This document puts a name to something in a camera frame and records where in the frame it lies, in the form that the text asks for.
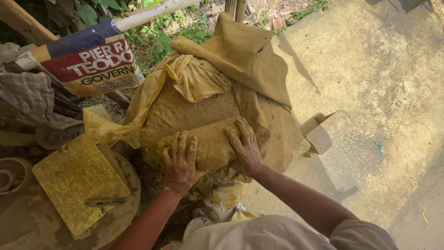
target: yellow perforated board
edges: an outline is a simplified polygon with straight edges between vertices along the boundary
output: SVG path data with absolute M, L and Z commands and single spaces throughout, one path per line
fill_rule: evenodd
M 85 134 L 37 163 L 32 171 L 74 235 L 114 207 L 87 207 L 86 200 L 123 198 L 130 192 Z

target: hand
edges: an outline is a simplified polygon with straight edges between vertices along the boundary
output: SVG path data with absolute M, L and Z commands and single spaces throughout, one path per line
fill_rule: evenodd
M 236 165 L 239 168 L 237 170 L 254 178 L 255 175 L 262 173 L 267 167 L 262 162 L 253 129 L 248 125 L 245 118 L 236 119 L 236 126 L 241 132 L 242 142 L 233 128 L 227 126 L 225 133 L 236 152 Z
M 170 148 L 164 148 L 162 151 L 166 165 L 165 190 L 170 190 L 180 197 L 202 176 L 202 173 L 196 170 L 197 137 L 191 138 L 186 154 L 187 137 L 188 131 L 183 131 L 173 140 Z

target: concrete floor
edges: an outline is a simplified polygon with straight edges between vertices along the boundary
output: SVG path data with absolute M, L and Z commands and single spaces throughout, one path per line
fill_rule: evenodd
M 406 14 L 413 2 L 335 0 L 330 10 L 309 15 L 273 40 L 288 64 L 287 88 L 301 123 L 339 109 L 357 120 L 327 153 L 297 157 L 285 174 L 386 229 L 402 221 L 395 216 L 443 152 L 443 29 L 425 4 Z M 258 214 L 299 219 L 256 182 L 241 202 Z M 417 226 L 430 226 L 428 220 Z M 397 232 L 391 231 L 395 240 L 405 240 Z

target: campaign banner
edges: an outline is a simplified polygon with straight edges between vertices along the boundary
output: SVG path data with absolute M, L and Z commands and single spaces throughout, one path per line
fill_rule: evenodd
M 28 52 L 71 93 L 85 97 L 137 86 L 144 79 L 114 20 Z

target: forearm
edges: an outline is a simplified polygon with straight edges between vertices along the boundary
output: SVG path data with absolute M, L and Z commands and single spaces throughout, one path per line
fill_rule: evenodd
M 151 249 L 181 198 L 169 190 L 163 191 L 153 204 L 127 228 L 111 249 Z
M 252 177 L 326 237 L 343 221 L 358 220 L 341 204 L 270 167 Z

